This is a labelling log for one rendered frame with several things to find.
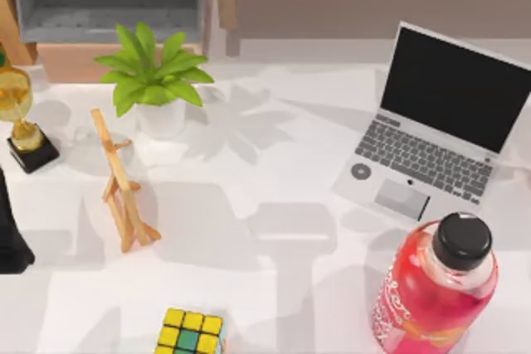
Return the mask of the gold trophy with black base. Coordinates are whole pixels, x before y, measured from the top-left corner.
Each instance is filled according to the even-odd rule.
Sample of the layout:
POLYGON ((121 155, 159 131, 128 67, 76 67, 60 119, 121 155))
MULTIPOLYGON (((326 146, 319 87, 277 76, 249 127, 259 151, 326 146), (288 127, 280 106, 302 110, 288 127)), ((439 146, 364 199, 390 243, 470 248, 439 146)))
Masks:
POLYGON ((27 120, 32 104, 29 75, 12 66, 0 42, 0 121, 12 123, 7 144, 11 155, 25 173, 35 172, 60 156, 40 127, 27 120))

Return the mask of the pink bottle with black cap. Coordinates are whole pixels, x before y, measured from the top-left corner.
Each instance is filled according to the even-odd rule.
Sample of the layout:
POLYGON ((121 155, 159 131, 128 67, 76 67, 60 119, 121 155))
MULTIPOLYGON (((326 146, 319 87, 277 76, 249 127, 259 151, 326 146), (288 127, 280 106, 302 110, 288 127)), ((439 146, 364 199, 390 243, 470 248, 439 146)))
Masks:
POLYGON ((413 230, 393 256, 371 313, 384 354, 449 354, 498 283, 493 236, 454 212, 413 230))

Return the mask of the green plant in white pot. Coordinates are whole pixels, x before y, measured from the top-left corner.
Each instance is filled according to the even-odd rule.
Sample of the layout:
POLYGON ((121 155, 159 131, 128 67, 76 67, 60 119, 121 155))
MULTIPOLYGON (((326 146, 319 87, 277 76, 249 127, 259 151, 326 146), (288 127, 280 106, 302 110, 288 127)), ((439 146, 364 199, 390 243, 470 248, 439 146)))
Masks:
POLYGON ((203 106, 196 85, 214 82, 202 68, 208 58, 183 46, 184 32, 173 33, 158 54, 154 32, 146 23, 137 23, 134 30, 118 23, 115 31, 121 49, 94 58, 109 69, 100 82, 114 86, 115 115, 121 118, 134 111, 141 131, 155 140, 177 137, 185 128, 187 106, 203 106))

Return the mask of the colourful puzzle cube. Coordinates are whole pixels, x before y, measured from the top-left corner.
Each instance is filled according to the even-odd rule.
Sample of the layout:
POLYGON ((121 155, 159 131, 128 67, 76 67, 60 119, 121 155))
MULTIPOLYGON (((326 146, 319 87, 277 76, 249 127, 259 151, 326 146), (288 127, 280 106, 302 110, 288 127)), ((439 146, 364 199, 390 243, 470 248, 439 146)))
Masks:
POLYGON ((153 354, 227 354, 222 317, 169 308, 153 354))

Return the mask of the silver laptop with black screen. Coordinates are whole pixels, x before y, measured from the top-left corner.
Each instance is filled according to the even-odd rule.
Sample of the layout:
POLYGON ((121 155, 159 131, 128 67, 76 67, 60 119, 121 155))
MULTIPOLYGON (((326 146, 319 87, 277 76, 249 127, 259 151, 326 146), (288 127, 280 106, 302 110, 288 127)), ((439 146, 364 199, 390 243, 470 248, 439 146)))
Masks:
POLYGON ((531 66, 403 22, 334 191, 416 221, 475 213, 530 96, 531 66))

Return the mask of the small wooden easel stand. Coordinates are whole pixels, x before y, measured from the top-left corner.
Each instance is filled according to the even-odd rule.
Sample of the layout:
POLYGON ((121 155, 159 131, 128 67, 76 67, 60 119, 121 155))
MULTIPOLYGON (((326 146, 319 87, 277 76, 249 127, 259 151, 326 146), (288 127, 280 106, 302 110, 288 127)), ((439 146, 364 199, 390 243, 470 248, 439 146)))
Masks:
POLYGON ((138 242, 141 246, 149 245, 161 239, 160 233, 151 225, 142 221, 137 207, 135 192, 142 187, 138 182, 130 181, 122 164, 118 151, 132 144, 130 139, 115 143, 107 129, 103 114, 99 109, 92 109, 90 116, 99 136, 110 177, 102 194, 103 202, 109 207, 120 238, 120 250, 128 253, 138 242))

